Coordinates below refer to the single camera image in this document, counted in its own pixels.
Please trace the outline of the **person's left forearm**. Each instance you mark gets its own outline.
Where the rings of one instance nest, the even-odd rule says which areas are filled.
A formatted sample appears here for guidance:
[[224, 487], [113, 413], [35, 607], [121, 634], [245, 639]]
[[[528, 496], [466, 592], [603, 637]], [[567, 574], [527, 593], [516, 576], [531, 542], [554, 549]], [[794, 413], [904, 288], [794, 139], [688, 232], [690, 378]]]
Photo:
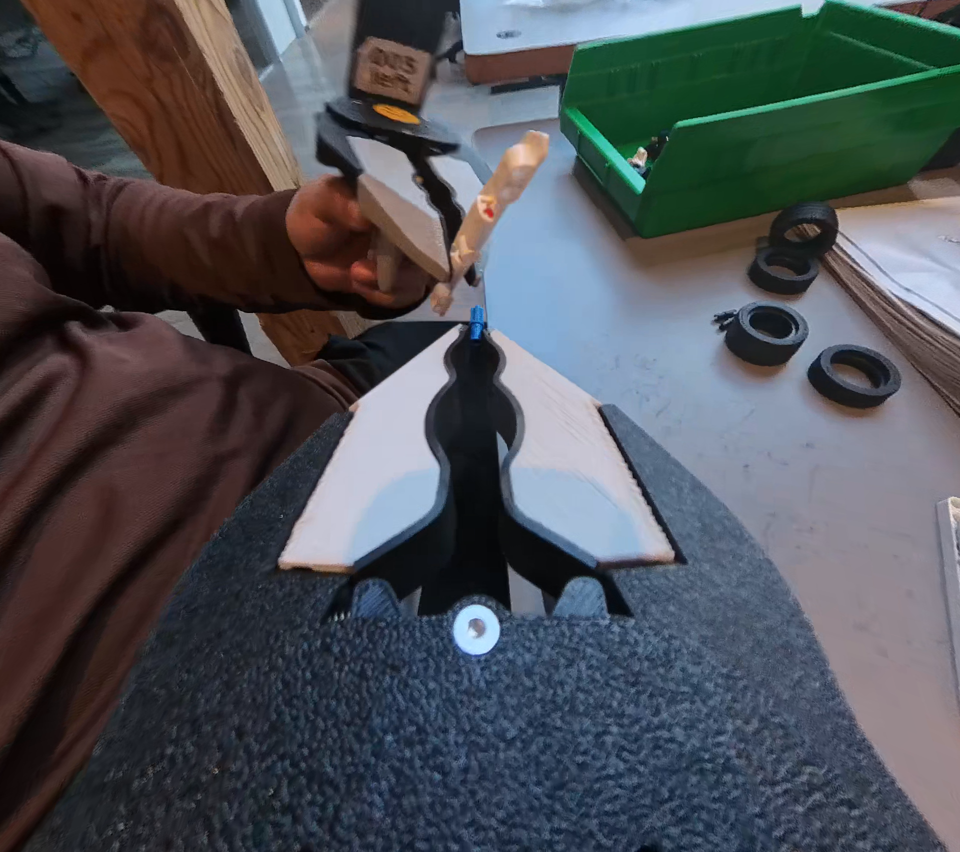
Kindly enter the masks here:
[[292, 198], [198, 195], [3, 141], [2, 311], [52, 295], [150, 313], [341, 306], [343, 296], [311, 282], [289, 239]]

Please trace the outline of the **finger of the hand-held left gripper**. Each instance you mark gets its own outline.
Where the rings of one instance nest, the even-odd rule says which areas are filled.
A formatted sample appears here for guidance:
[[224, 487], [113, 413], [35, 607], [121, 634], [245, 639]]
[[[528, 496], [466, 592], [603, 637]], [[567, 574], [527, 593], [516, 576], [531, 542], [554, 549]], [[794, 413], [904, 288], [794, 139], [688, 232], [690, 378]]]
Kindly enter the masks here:
[[[486, 183], [491, 170], [479, 154], [469, 145], [457, 148], [457, 150], [451, 154], [451, 159], [456, 163], [456, 167], [450, 175], [453, 176], [456, 181], [454, 182], [449, 178], [448, 187], [452, 200], [457, 205], [460, 218], [463, 221], [466, 219], [475, 197]], [[467, 171], [473, 174], [476, 179], [476, 186], [467, 183]]]
[[373, 138], [352, 138], [361, 169], [359, 207], [376, 229], [370, 257], [378, 285], [395, 285], [402, 259], [412, 261], [435, 282], [449, 282], [450, 244], [444, 212], [456, 232], [465, 215], [457, 186], [472, 171], [465, 149], [428, 154], [418, 171], [401, 150]]

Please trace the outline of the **grey desk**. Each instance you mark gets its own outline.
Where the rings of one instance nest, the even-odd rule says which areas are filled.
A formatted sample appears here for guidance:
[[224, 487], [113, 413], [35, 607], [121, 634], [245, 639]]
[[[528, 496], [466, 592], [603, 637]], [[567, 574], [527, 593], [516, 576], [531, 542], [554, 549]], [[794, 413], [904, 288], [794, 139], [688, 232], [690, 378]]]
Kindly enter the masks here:
[[[958, 699], [936, 505], [958, 495], [958, 418], [829, 274], [789, 305], [808, 339], [785, 366], [733, 357], [715, 313], [758, 301], [747, 280], [773, 214], [641, 239], [612, 209], [556, 119], [496, 126], [490, 165], [529, 129], [547, 162], [486, 258], [492, 324], [633, 421], [712, 489], [778, 567], [883, 762], [958, 850]], [[827, 347], [889, 358], [878, 407], [823, 398]]]

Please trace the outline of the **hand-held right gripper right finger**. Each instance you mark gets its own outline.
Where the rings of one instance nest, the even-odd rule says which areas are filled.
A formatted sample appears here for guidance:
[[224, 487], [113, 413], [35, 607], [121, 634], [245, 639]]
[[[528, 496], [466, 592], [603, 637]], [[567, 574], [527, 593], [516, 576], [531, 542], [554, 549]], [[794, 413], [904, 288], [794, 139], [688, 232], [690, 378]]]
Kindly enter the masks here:
[[567, 582], [675, 563], [600, 403], [501, 331], [484, 344], [508, 565], [532, 582]]

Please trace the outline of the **person's brown-shirted torso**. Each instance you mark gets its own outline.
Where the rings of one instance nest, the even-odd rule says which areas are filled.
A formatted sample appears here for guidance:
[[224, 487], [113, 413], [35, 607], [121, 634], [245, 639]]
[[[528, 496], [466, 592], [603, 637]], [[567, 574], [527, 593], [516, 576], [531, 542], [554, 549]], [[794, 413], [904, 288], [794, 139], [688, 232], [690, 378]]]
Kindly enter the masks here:
[[2, 850], [90, 756], [210, 537], [346, 405], [58, 292], [39, 253], [2, 238]]

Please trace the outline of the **white beam with cylinders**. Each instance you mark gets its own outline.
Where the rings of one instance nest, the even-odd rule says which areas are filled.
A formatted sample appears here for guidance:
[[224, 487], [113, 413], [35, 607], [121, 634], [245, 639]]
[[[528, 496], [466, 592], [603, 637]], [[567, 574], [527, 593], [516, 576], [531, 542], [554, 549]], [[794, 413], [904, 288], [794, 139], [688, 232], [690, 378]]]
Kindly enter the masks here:
[[951, 670], [955, 695], [959, 699], [959, 498], [939, 501], [935, 515]]

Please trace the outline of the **black rubber toy tyre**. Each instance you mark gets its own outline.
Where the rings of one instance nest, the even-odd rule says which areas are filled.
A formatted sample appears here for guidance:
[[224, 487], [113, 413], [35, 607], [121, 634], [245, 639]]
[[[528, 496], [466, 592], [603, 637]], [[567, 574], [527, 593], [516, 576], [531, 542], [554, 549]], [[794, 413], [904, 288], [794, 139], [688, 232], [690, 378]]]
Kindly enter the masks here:
[[751, 365], [776, 367], [797, 354], [809, 333], [807, 320], [793, 308], [754, 302], [738, 309], [724, 342], [732, 354]]
[[[843, 377], [838, 366], [860, 372], [866, 383]], [[882, 405], [902, 386], [902, 374], [883, 354], [854, 344], [836, 344], [825, 348], [807, 369], [807, 379], [823, 398], [852, 409], [871, 409]]]
[[756, 253], [747, 278], [763, 291], [796, 296], [804, 293], [819, 273], [819, 258], [792, 248], [770, 246]]
[[773, 220], [769, 245], [791, 249], [808, 257], [822, 258], [835, 245], [839, 233], [836, 211], [824, 202], [798, 202]]

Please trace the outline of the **person's left hand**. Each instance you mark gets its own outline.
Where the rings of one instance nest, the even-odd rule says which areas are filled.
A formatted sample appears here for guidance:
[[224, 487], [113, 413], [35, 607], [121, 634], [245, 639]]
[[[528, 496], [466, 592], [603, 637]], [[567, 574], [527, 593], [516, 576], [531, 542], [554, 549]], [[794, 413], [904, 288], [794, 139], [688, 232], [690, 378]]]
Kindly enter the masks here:
[[378, 232], [341, 176], [323, 175], [298, 189], [285, 227], [308, 278], [338, 310], [373, 320], [391, 317], [418, 306], [434, 286], [426, 271], [402, 258], [390, 289], [380, 287], [372, 253]]

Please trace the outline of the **long white pointed panel piece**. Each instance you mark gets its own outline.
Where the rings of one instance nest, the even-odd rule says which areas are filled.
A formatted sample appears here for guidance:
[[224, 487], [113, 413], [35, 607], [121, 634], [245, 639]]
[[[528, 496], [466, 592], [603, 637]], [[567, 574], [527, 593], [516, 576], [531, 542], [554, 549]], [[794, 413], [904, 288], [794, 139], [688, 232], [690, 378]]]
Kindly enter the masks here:
[[477, 264], [503, 214], [522, 197], [548, 152], [549, 136], [533, 130], [504, 152], [452, 240], [449, 277], [438, 282], [430, 296], [431, 308], [438, 317], [447, 315], [457, 286], [468, 270]]

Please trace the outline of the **green plastic bin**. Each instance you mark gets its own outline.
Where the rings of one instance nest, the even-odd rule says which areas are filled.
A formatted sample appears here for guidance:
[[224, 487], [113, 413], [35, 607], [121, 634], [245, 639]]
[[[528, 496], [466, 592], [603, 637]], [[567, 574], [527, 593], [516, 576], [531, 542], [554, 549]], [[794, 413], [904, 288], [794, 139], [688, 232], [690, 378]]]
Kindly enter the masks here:
[[643, 238], [903, 185], [958, 122], [958, 27], [841, 0], [582, 44], [559, 111]]

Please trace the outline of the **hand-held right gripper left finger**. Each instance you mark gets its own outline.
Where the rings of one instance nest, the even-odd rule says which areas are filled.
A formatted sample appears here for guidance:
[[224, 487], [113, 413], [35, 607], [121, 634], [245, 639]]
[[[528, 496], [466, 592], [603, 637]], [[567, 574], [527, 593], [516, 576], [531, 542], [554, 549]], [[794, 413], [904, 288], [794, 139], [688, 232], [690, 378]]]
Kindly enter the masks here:
[[442, 330], [349, 409], [280, 553], [280, 570], [433, 574], [453, 553], [455, 506], [441, 406], [464, 324]]

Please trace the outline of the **wooden bench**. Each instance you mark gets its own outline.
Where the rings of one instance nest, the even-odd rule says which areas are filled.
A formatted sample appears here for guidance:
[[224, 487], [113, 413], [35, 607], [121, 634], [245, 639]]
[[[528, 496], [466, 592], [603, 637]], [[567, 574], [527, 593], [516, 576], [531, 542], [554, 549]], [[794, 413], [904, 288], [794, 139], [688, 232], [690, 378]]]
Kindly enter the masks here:
[[[224, 0], [21, 1], [156, 183], [244, 197], [306, 184]], [[180, 310], [198, 306], [228, 305]], [[246, 312], [305, 377], [339, 311]]]

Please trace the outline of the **open instruction booklet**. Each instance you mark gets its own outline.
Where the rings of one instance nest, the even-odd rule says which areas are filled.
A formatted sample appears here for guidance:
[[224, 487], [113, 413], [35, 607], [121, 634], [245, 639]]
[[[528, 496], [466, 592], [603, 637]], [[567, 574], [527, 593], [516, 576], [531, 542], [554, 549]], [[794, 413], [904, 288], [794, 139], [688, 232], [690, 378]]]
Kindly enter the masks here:
[[822, 264], [959, 413], [959, 199], [848, 208]]

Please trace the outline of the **person's black garment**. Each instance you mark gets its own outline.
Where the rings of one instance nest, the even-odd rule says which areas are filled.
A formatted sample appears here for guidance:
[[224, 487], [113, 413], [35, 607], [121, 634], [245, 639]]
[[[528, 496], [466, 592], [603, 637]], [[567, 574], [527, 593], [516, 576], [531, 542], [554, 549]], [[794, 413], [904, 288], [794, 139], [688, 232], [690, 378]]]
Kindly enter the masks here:
[[353, 339], [332, 335], [315, 364], [324, 363], [355, 395], [363, 396], [456, 326], [448, 321], [390, 321]]

